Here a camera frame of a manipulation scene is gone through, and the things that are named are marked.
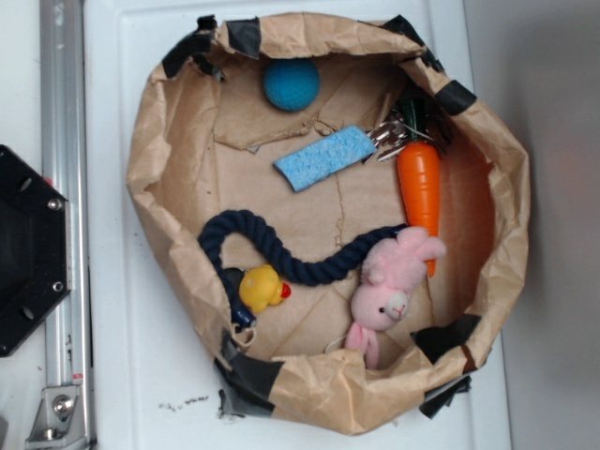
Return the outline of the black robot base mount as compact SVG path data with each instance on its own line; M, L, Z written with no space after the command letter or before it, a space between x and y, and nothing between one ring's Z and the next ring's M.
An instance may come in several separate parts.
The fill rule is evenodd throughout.
M9 357L70 291L68 200L1 147L1 356Z

